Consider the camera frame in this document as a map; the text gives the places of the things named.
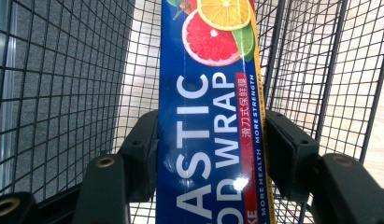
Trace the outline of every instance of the citrus fruit image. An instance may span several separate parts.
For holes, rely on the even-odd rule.
[[[182,41],[189,55],[205,65],[224,66],[240,59],[232,32],[210,27],[197,9],[183,23]]]
[[[186,14],[190,15],[195,9],[197,9],[197,0],[184,0],[180,5]]]
[[[251,23],[241,29],[233,30],[232,33],[241,58],[249,62],[253,58],[256,47],[255,35]]]
[[[206,24],[223,31],[247,26],[253,14],[249,0],[197,0],[197,9]]]

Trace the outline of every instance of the grapefruit slice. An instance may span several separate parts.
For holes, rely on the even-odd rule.
[[[183,23],[182,41],[189,55],[205,65],[225,66],[240,59],[232,32],[210,27],[197,9]]]

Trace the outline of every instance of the red label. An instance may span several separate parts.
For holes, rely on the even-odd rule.
[[[259,223],[258,198],[256,193],[255,158],[252,142],[252,120],[249,105],[249,85],[244,73],[235,75],[237,88],[238,122],[243,177],[248,184],[243,188],[246,223]]]

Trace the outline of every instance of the cling wrap box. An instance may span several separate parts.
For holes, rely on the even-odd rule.
[[[209,1],[163,0],[158,224],[275,223],[257,39],[248,36],[256,21],[245,1],[248,26],[224,31],[200,15]]]

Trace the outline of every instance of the metal wire grid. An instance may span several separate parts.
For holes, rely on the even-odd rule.
[[[112,151],[133,10],[125,1],[0,2],[0,194],[49,198]]]
[[[287,0],[275,10],[268,56],[261,47],[267,107],[318,140],[321,154],[363,162],[384,78],[384,1]],[[274,192],[278,223],[313,223],[310,203]]]
[[[322,108],[325,104],[320,101],[328,90],[324,110],[328,119],[321,122],[320,142],[322,148],[342,152],[346,150],[340,143],[354,141],[355,146],[362,137],[368,139],[368,120],[374,115],[369,108],[375,107],[369,102],[377,99],[374,93],[379,92],[380,72],[384,70],[379,69],[380,62],[384,64],[384,25],[364,29],[368,22],[384,22],[384,2],[379,6],[368,1],[345,2],[256,2],[261,64],[266,84],[271,87],[265,93],[268,106],[317,136],[320,112],[308,109]],[[345,18],[339,20],[341,13],[337,11],[341,11],[342,3],[347,10],[344,7]],[[353,10],[357,16],[351,16]],[[112,152],[112,148],[117,150],[137,118],[157,108],[161,2],[8,1],[4,11],[11,22],[0,25],[0,40],[5,43],[0,51],[0,147],[12,150],[0,154],[0,174],[9,174],[0,176],[0,194],[28,190],[41,200],[80,182],[90,159]],[[357,21],[363,17],[369,19]],[[340,32],[339,56],[332,64],[332,88],[324,89],[328,77],[325,69],[329,69],[328,60],[333,56],[331,39],[338,34],[335,28],[339,21],[344,22],[342,27],[351,23],[351,28]],[[377,41],[380,32],[381,41],[369,42]],[[355,41],[369,44],[347,47],[348,42]],[[11,53],[12,46],[17,53]],[[361,56],[366,53],[363,48],[376,54]],[[378,65],[357,71],[359,60]],[[346,69],[351,63],[355,65],[350,71],[361,73],[359,81],[349,77],[350,71],[339,70],[340,64]],[[362,71],[371,71],[372,79],[366,80],[368,75]],[[341,82],[336,83],[336,76],[342,77]],[[370,91],[351,94],[354,88],[348,87],[347,93],[341,93],[347,85],[361,89],[367,85]],[[19,90],[7,95],[6,90],[12,88]],[[340,103],[342,97],[352,96],[366,97],[366,105]],[[341,108],[351,108],[354,116],[335,117],[342,114],[338,113]],[[355,119],[360,108],[364,116]],[[359,140],[349,136],[353,129],[345,129],[344,123],[337,127],[339,122],[334,119],[360,121]],[[15,121],[3,124],[3,120]],[[344,130],[349,131],[346,138],[340,135]],[[329,139],[337,145],[330,144]],[[280,200],[276,189],[274,192],[278,223],[313,223],[309,213],[305,216],[308,204]],[[134,223],[155,222],[155,201],[132,204],[131,210]]]

